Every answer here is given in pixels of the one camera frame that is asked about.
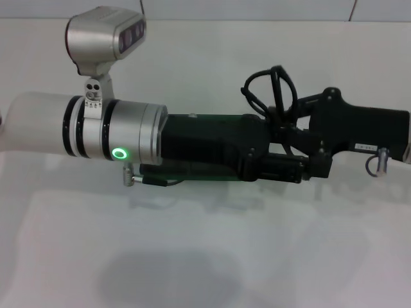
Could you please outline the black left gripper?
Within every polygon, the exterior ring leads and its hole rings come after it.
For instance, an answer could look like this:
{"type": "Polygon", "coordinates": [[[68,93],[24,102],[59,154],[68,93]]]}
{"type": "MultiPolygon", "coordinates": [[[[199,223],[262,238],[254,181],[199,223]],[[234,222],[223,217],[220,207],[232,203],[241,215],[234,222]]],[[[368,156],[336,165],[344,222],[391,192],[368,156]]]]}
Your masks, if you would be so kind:
{"type": "Polygon", "coordinates": [[[161,158],[225,166],[241,181],[301,183],[305,158],[267,155],[270,141],[268,123],[256,115],[174,114],[161,132],[161,158]]]}

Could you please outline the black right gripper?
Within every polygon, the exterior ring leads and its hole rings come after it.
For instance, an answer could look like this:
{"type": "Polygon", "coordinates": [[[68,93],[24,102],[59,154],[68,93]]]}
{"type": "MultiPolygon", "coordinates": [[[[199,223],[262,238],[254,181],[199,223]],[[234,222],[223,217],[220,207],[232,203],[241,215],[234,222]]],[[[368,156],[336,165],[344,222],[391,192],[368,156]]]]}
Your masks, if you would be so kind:
{"type": "Polygon", "coordinates": [[[342,151],[376,155],[386,173],[388,157],[410,163],[410,112],[359,107],[346,103],[337,88],[299,98],[297,116],[310,116],[309,130],[283,128],[281,144],[303,153],[317,153],[323,142],[331,155],[342,151]]]}

